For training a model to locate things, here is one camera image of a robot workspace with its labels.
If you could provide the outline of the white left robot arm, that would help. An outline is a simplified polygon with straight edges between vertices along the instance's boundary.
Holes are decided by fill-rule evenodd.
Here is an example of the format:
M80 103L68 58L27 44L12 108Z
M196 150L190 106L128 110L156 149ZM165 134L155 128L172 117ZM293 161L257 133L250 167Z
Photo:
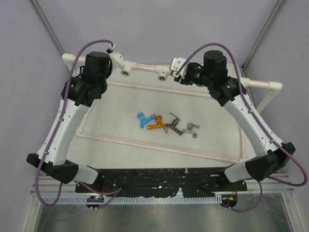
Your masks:
M80 73L72 77L61 93L59 112L41 148L28 154L27 163L63 184L83 182L92 192L99 192L103 180L98 170L67 159L75 132L95 99L107 90L107 78L112 73L110 55L90 52Z

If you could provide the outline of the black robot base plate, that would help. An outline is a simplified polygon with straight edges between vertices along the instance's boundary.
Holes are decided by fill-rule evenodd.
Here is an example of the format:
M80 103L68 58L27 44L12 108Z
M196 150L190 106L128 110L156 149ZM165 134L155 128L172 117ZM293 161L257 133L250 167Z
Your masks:
M100 169L101 180L90 186L98 192L120 190L118 197L210 197L215 192L247 191L243 180L225 183L219 168Z

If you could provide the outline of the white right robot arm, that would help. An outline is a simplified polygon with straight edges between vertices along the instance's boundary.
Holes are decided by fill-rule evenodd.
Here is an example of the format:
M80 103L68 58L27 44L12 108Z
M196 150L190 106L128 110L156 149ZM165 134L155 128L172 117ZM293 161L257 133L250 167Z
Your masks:
M226 57L221 51L204 54L203 64L190 62L174 80L182 85L206 87L211 97L230 113L251 142L256 157L220 171L219 187L230 190L237 181L253 178L262 181L283 168L294 154L291 142L284 143L252 106L238 79L228 76Z

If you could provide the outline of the white PVC pipe frame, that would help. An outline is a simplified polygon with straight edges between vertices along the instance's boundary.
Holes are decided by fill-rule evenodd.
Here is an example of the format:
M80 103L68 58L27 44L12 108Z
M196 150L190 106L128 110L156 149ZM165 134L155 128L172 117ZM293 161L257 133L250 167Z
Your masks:
M254 156L240 125L206 89L176 88L172 82L155 86L149 84L153 77L143 69L133 74L132 82L119 71L112 74L107 91L94 101L75 136L221 162L238 163ZM140 126L138 113L161 116L164 123L178 115L180 127L195 122L200 128L196 138L172 129L149 130Z

